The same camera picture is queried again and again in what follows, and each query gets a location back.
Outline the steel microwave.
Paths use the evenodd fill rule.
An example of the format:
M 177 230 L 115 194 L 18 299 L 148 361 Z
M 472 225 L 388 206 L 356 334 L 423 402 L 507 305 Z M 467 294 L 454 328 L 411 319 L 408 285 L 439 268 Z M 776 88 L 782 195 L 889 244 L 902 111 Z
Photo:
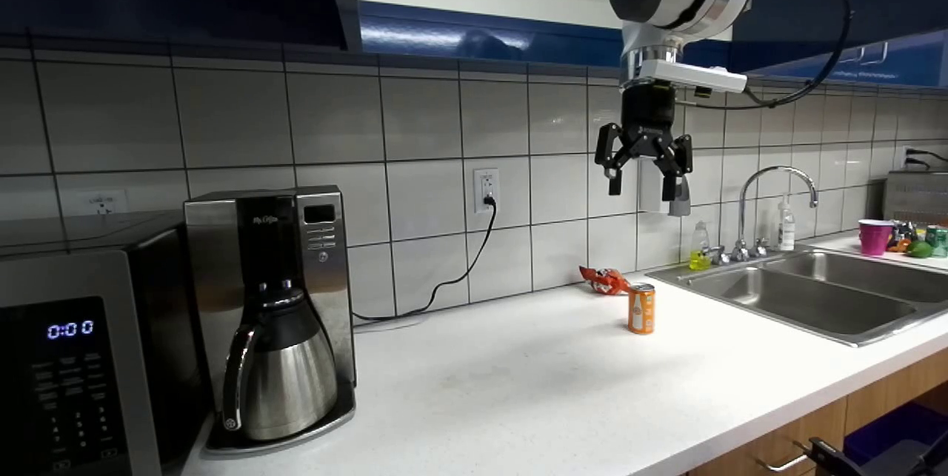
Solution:
M 181 476 L 199 338 L 179 210 L 0 221 L 0 476 Z

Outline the red orange snack packet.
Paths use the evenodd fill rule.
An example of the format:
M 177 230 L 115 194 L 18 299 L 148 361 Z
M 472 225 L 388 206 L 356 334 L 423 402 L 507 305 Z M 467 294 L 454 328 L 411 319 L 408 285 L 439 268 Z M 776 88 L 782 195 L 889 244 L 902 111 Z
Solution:
M 596 269 L 592 267 L 578 267 L 584 281 L 592 290 L 605 296 L 627 295 L 631 291 L 630 282 L 614 268 Z

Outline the green dish soap bottle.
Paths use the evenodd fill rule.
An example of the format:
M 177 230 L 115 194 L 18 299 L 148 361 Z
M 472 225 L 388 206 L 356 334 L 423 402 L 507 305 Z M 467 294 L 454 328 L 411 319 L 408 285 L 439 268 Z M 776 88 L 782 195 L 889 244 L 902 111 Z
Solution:
M 707 270 L 711 266 L 711 250 L 713 244 L 710 240 L 707 223 L 698 221 L 692 232 L 690 243 L 690 260 L 688 266 L 691 271 Z

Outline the silver toaster oven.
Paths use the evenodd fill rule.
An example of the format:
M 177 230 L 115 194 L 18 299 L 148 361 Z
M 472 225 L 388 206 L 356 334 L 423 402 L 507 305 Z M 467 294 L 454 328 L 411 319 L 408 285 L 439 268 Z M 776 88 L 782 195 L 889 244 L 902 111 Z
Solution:
M 883 216 L 891 221 L 948 227 L 948 169 L 888 172 Z

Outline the steel coffee maker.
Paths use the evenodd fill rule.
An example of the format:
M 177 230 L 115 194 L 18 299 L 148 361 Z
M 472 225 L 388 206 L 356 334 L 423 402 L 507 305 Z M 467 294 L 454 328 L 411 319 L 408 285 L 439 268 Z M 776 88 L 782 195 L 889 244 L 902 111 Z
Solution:
M 344 204 L 335 185 L 212 192 L 184 205 L 194 297 L 214 399 L 204 447 L 244 457 L 325 435 L 356 412 L 356 365 Z M 222 388 L 230 342 L 258 285 L 290 279 L 304 288 L 332 345 L 338 379 L 334 408 L 303 432 L 248 441 L 222 426 Z

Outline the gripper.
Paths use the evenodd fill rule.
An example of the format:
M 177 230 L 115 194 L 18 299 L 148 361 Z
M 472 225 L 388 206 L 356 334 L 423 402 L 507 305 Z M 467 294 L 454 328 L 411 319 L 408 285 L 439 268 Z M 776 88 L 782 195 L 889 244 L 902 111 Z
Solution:
M 609 195 L 622 192 L 622 168 L 634 158 L 655 158 L 661 172 L 661 200 L 676 199 L 678 179 L 692 172 L 690 135 L 673 138 L 676 90 L 667 82 L 639 84 L 621 95 L 621 126 L 599 129 L 595 164 L 609 180 Z

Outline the blue bin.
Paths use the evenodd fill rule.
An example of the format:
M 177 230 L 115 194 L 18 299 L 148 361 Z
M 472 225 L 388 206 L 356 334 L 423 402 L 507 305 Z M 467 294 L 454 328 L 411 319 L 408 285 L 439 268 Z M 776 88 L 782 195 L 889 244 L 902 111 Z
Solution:
M 854 463 L 866 465 L 901 441 L 913 441 L 929 448 L 945 432 L 948 432 L 948 415 L 908 402 L 857 431 L 847 433 L 844 453 Z

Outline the steel double sink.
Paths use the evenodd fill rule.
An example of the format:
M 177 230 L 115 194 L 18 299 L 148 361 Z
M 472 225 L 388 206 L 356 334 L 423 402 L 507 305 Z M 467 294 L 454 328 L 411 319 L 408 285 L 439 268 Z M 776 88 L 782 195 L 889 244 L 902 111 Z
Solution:
M 650 277 L 850 347 L 948 314 L 948 271 L 826 249 Z

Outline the steel coffee carafe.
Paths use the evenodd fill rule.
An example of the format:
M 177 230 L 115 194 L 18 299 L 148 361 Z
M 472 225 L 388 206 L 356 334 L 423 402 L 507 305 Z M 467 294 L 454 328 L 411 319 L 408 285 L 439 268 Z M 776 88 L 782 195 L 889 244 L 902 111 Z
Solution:
M 338 399 L 332 345 L 304 288 L 261 283 L 230 342 L 220 419 L 248 441 L 278 441 L 325 418 Z

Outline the chrome tap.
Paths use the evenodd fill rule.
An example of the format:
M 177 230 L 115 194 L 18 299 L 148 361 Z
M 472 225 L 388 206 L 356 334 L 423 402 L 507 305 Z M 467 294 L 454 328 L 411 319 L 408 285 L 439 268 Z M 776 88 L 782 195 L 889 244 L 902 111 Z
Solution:
M 765 258 L 771 254 L 769 251 L 771 244 L 767 238 L 756 238 L 754 244 L 748 244 L 746 241 L 746 234 L 744 233 L 747 216 L 746 209 L 748 189 L 752 183 L 755 183 L 761 179 L 761 176 L 767 175 L 767 173 L 770 172 L 788 172 L 790 175 L 799 177 L 809 190 L 809 207 L 812 207 L 813 209 L 818 207 L 819 195 L 815 182 L 813 181 L 812 177 L 803 172 L 803 170 L 790 165 L 773 165 L 767 168 L 756 170 L 756 172 L 752 173 L 752 175 L 750 175 L 744 182 L 744 185 L 742 185 L 741 192 L 738 196 L 738 236 L 737 240 L 735 240 L 735 246 L 731 251 L 725 249 L 723 244 L 718 244 L 716 247 L 708 247 L 708 249 L 702 250 L 702 253 L 704 254 L 713 255 L 711 257 L 711 263 L 713 266 L 723 267 L 728 266 L 728 264 L 745 263 L 745 261 Z

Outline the wooden drawer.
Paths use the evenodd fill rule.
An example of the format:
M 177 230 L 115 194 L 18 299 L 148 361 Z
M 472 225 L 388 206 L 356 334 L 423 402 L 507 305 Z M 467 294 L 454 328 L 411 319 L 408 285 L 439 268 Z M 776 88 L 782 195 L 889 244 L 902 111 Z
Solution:
M 751 455 L 756 453 L 756 449 L 762 443 L 786 438 L 799 440 L 806 445 L 810 438 L 819 437 L 828 443 L 833 443 L 834 446 L 839 446 L 844 438 L 846 414 L 847 399 L 841 398 L 787 425 L 780 426 L 775 431 L 768 432 L 749 443 L 745 443 L 739 448 L 725 453 L 725 455 L 704 463 L 704 465 L 684 473 L 683 476 L 775 476 L 762 472 L 752 461 Z M 795 476 L 812 476 L 813 473 L 815 473 L 815 464 L 810 461 L 808 469 L 802 474 L 795 474 Z

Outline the pink plastic cup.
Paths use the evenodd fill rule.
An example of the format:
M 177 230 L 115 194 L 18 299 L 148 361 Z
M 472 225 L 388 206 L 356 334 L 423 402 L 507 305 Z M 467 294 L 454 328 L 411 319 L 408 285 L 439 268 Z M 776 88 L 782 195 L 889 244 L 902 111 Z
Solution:
M 879 257 L 887 252 L 895 224 L 891 220 L 863 218 L 858 221 L 860 253 Z

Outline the orange drink can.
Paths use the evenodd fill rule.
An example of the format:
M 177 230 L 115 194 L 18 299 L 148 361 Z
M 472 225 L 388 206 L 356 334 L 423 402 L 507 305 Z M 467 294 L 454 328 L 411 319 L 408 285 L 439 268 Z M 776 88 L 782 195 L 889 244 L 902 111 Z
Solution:
M 627 328 L 638 335 L 650 335 L 655 331 L 655 287 L 636 281 L 630 285 Z

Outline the white pump bottle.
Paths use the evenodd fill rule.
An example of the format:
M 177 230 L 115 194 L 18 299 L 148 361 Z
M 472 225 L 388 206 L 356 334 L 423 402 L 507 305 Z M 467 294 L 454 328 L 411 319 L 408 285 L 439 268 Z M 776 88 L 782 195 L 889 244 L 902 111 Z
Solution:
M 795 250 L 796 222 L 788 193 L 782 195 L 778 210 L 778 251 L 793 251 Z

